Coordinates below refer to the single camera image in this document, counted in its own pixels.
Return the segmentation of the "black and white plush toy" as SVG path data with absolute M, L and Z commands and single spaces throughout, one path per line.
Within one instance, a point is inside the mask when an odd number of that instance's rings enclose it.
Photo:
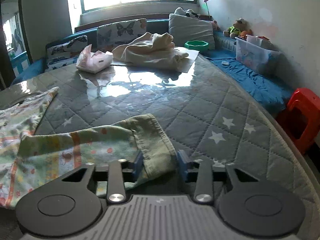
M 195 13 L 192 9 L 184 10 L 182 7 L 176 8 L 174 14 L 190 18 L 200 18 L 200 14 Z

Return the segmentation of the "left butterfly cushion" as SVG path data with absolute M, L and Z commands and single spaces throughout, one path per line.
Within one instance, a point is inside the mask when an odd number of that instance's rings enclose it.
M 87 46 L 88 38 L 86 35 L 82 35 L 63 44 L 49 47 L 45 72 L 76 63 L 80 53 Z

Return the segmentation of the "grey quilted star table cover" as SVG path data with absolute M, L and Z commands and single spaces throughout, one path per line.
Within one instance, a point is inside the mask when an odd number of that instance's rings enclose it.
M 68 65 L 1 91 L 1 108 L 59 87 L 37 134 L 72 132 L 152 114 L 176 150 L 238 164 L 303 201 L 300 239 L 319 239 L 319 183 L 276 120 L 219 68 L 198 56 L 187 73 L 122 66 L 98 74 Z

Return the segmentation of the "grey pillow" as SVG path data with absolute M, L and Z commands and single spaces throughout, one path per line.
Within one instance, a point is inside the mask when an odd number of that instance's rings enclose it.
M 183 47 L 185 42 L 198 40 L 208 42 L 209 50 L 215 49 L 212 24 L 207 21 L 170 14 L 169 34 L 173 36 L 173 42 L 177 47 Z

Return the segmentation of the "colourful patterned children's garment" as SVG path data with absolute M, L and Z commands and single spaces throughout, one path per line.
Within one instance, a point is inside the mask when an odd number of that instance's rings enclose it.
M 1 111 L 1 207 L 13 209 L 29 192 L 86 163 L 106 164 L 141 153 L 139 184 L 175 169 L 175 149 L 152 114 L 69 133 L 36 135 L 58 92 L 54 87 Z

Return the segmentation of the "red plastic stool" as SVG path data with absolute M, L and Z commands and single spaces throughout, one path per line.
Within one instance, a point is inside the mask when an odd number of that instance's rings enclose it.
M 319 96 L 308 88 L 298 88 L 276 120 L 301 154 L 319 133 Z

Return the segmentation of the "clear plastic storage box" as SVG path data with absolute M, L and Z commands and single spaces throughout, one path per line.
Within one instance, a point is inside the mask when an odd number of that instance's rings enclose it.
M 260 75 L 272 75 L 280 52 L 273 44 L 249 35 L 247 40 L 236 38 L 236 60 Z

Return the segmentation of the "right butterfly cushion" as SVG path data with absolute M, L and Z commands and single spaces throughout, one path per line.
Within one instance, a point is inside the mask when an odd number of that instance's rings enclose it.
M 97 49 L 112 51 L 119 45 L 128 44 L 146 33 L 147 19 L 120 21 L 97 28 Z

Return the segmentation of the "stuffed toy with green vest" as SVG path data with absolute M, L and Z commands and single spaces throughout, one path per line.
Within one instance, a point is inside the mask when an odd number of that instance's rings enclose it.
M 232 26 L 223 31 L 225 37 L 235 39 L 236 37 L 246 39 L 247 35 L 253 35 L 253 31 L 248 28 L 249 25 L 243 18 L 237 19 Z

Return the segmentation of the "blue sofa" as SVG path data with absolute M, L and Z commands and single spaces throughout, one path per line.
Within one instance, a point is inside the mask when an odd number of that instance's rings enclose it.
M 69 42 L 70 40 L 78 36 L 87 36 L 88 44 L 97 46 L 97 29 L 88 29 L 78 33 L 69 35 L 63 39 L 48 43 L 46 45 L 46 50 L 53 46 L 59 46 L 63 43 Z M 146 31 L 151 33 L 165 33 L 169 30 L 169 20 L 168 19 L 156 19 L 147 20 Z M 279 111 L 285 109 L 288 103 L 293 89 L 284 83 L 281 79 L 277 77 L 264 77 L 255 73 L 253 70 L 236 61 L 235 48 L 232 50 L 225 49 L 226 43 L 231 43 L 233 41 L 222 36 L 221 32 L 214 31 L 214 39 L 216 44 L 215 50 L 208 50 L 201 53 L 205 58 L 212 61 L 217 67 L 227 73 L 229 76 L 234 78 L 240 86 L 247 91 L 257 102 L 259 102 L 268 112 L 271 114 L 276 114 Z M 222 61 L 229 62 L 229 65 L 224 66 Z M 40 58 L 31 64 L 26 70 L 24 70 L 18 77 L 16 77 L 11 85 L 15 85 L 22 81 L 31 79 L 32 77 L 38 76 L 45 72 L 47 69 L 48 60 L 46 57 Z

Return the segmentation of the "green plastic bowl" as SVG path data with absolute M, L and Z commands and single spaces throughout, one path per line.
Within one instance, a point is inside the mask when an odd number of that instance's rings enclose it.
M 190 50 L 204 52 L 209 49 L 209 43 L 206 41 L 199 41 L 199 40 L 187 41 L 185 42 L 184 47 Z

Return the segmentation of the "cream crumpled cloth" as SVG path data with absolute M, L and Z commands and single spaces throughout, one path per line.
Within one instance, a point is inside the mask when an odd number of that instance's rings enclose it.
M 146 32 L 129 44 L 114 48 L 113 58 L 134 66 L 180 70 L 180 62 L 189 54 L 176 49 L 173 39 L 174 37 L 169 33 Z

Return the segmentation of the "butterfly cushion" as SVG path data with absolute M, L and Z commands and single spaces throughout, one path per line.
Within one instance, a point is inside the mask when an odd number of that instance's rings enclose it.
M 88 38 L 86 35 L 82 35 L 63 44 L 49 47 L 45 72 L 76 63 L 80 53 L 87 46 Z
M 128 44 L 146 33 L 147 19 L 120 21 L 97 28 L 97 49 L 112 51 L 119 45 Z

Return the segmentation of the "pink tissue pack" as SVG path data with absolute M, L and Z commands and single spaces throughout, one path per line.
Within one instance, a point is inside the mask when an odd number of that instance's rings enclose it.
M 113 54 L 109 51 L 104 53 L 99 50 L 91 52 L 91 48 L 92 45 L 89 44 L 83 49 L 77 59 L 76 68 L 87 73 L 96 74 L 111 65 Z

